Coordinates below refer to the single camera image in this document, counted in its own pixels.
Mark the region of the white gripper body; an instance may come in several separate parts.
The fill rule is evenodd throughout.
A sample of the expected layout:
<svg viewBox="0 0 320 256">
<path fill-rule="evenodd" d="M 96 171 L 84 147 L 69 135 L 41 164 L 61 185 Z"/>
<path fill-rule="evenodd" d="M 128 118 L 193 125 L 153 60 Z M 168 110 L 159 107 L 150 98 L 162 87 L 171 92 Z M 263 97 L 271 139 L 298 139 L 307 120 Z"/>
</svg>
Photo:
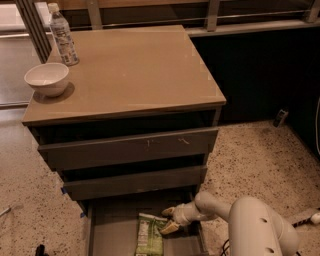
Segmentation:
<svg viewBox="0 0 320 256">
<path fill-rule="evenodd" d="M 203 215 L 194 202 L 180 204 L 174 208 L 172 219 L 179 226 L 188 226 L 193 221 L 200 221 Z"/>
</svg>

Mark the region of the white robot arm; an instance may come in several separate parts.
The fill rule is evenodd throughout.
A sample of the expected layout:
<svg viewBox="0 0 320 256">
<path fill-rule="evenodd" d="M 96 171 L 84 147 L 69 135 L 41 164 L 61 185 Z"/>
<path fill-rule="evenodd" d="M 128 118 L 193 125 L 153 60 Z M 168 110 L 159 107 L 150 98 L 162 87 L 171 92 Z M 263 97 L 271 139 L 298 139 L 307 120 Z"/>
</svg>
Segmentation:
<svg viewBox="0 0 320 256">
<path fill-rule="evenodd" d="M 186 204 L 162 211 L 169 218 L 162 235 L 176 232 L 194 221 L 217 217 L 228 223 L 230 256 L 294 256 L 299 235 L 293 225 L 263 201 L 243 196 L 233 204 L 202 191 Z"/>
</svg>

